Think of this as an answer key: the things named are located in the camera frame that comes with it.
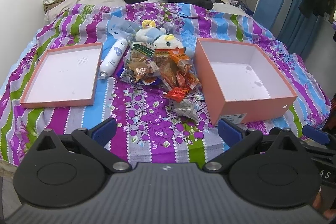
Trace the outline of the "tall pink snack bag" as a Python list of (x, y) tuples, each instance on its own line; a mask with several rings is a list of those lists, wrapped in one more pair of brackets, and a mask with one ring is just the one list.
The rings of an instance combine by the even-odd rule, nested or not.
[(166, 59), (159, 68), (161, 78), (169, 85), (170, 89), (179, 87), (177, 80), (178, 67), (172, 59)]

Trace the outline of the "dark red snack packet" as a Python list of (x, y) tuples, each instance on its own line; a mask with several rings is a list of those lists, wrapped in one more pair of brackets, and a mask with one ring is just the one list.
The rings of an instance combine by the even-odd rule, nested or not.
[(179, 87), (184, 89), (193, 90), (201, 84), (196, 75), (191, 72), (183, 73), (181, 71), (177, 71), (176, 78)]

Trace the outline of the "green white snack bag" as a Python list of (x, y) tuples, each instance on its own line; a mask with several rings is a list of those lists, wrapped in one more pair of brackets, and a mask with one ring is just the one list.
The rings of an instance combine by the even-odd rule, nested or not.
[(150, 60), (156, 50), (156, 46), (147, 42), (131, 42), (130, 61), (141, 62)]

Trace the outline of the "grey silver snack packet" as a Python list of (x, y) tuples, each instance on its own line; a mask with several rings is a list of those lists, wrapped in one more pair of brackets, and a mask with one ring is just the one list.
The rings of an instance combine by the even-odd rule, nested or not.
[(173, 112), (181, 117), (192, 119), (195, 122), (199, 120), (192, 100), (187, 98), (181, 102), (173, 102)]

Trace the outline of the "white spray bottle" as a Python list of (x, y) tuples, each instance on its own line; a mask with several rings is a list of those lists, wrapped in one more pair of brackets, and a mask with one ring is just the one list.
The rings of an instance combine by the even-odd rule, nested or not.
[(100, 64), (100, 79), (106, 79), (113, 75), (120, 60), (123, 57), (124, 52), (127, 49), (127, 46), (128, 42), (126, 39), (119, 39), (114, 43), (105, 59)]

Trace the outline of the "orange snack packet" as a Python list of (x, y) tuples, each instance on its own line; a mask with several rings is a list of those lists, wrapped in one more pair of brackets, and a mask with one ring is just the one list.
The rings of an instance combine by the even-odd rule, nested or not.
[(187, 56), (187, 54), (185, 54), (185, 50), (183, 48), (169, 50), (169, 55), (171, 59), (176, 63), (178, 69), (182, 72), (182, 74), (185, 75), (193, 67), (193, 62)]

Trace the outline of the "clear blue plastic bag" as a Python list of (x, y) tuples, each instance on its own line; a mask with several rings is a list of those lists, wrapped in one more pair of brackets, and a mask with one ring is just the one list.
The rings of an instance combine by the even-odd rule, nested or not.
[(112, 16), (108, 21), (108, 32), (115, 39), (126, 39), (135, 41), (135, 34), (140, 30), (140, 25), (117, 16)]

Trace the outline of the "blue purple snack bag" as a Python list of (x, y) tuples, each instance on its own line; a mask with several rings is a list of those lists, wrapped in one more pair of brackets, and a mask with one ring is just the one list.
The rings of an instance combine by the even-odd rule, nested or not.
[(147, 77), (136, 81), (134, 71), (126, 69), (125, 67), (119, 69), (116, 73), (116, 76), (120, 81), (127, 84), (137, 84), (143, 86), (158, 86), (163, 84), (162, 80), (159, 77)]

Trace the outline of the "pink cardboard box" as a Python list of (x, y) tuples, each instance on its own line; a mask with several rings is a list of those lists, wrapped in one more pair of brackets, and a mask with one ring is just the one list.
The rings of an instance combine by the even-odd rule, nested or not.
[(222, 118), (235, 124), (278, 118), (297, 98), (256, 44), (198, 38), (194, 66), (213, 125)]

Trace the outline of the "pink box lid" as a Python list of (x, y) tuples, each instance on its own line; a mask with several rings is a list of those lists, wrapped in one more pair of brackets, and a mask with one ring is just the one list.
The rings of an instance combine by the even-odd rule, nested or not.
[(27, 109), (93, 105), (102, 44), (46, 50), (20, 104)]

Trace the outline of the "white blue plush toy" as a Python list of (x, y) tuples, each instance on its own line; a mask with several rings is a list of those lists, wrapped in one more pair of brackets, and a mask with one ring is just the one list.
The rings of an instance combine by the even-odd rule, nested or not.
[(166, 30), (161, 27), (157, 28), (155, 21), (144, 20), (142, 28), (135, 34), (137, 42), (150, 43), (156, 46), (157, 50), (176, 50), (184, 52), (182, 42), (173, 34), (167, 34)]

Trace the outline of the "colourful striped floral bedspread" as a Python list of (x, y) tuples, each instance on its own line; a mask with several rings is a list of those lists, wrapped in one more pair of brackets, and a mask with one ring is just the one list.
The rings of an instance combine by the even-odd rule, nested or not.
[(51, 128), (69, 134), (79, 127), (92, 128), (114, 118), (117, 132), (107, 149), (135, 164), (151, 162), (195, 162), (203, 165), (222, 153), (226, 144), (211, 124), (202, 91), (189, 94), (198, 121), (188, 121), (173, 112), (173, 103), (161, 88), (130, 85), (116, 77), (98, 80), (94, 104), (85, 107), (25, 109), (23, 91), (46, 50), (100, 42), (108, 52), (116, 35), (108, 23), (117, 16), (134, 23), (153, 20), (169, 23), (183, 45), (195, 48), (198, 37), (236, 40), (257, 44), (282, 71), (297, 93), (297, 99), (280, 118), (246, 123), (267, 133), (273, 127), (289, 127), (302, 137), (309, 124), (322, 126), (331, 103), (301, 57), (290, 54), (284, 44), (252, 18), (233, 12), (217, 12), (181, 3), (138, 3), (120, 8), (73, 5), (38, 30), (1, 88), (1, 159), (18, 165), (38, 135)]

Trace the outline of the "red foil snack packet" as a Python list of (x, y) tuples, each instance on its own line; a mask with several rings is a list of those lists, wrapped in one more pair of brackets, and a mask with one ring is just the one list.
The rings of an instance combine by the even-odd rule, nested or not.
[(186, 98), (188, 93), (189, 93), (189, 89), (175, 87), (171, 89), (170, 91), (168, 91), (165, 94), (165, 97), (170, 100), (174, 100), (175, 102), (180, 103)]

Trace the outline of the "blue curtain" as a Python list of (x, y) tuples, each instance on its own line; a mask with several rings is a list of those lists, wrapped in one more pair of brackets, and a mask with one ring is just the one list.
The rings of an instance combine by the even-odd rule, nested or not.
[(314, 14), (306, 18), (299, 10), (301, 2), (302, 0), (292, 0), (277, 40), (286, 46), (289, 53), (296, 53), (305, 60), (313, 47), (321, 18)]

